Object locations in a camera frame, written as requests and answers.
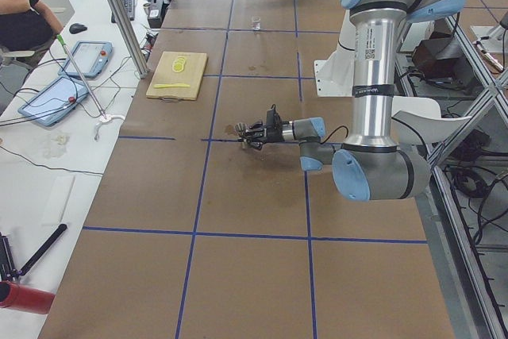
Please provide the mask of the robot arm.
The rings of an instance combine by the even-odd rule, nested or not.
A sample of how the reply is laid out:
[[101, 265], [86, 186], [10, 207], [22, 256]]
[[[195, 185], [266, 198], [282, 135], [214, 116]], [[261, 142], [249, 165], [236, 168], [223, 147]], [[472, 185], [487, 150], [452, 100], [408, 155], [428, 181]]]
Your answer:
[[433, 21], [459, 13], [466, 0], [341, 0], [356, 30], [352, 128], [342, 144], [326, 144], [319, 117], [284, 121], [275, 109], [265, 121], [239, 124], [242, 144], [296, 141], [306, 171], [326, 164], [339, 192], [352, 201], [404, 199], [428, 185], [426, 159], [399, 149], [391, 137], [396, 33], [403, 21]]

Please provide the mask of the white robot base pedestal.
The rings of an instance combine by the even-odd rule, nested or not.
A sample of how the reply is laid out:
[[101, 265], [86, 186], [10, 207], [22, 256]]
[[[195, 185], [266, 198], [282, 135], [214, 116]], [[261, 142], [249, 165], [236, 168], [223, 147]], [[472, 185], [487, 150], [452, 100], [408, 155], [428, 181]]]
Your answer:
[[352, 95], [356, 29], [345, 11], [337, 48], [327, 60], [314, 61], [314, 77], [318, 97]]

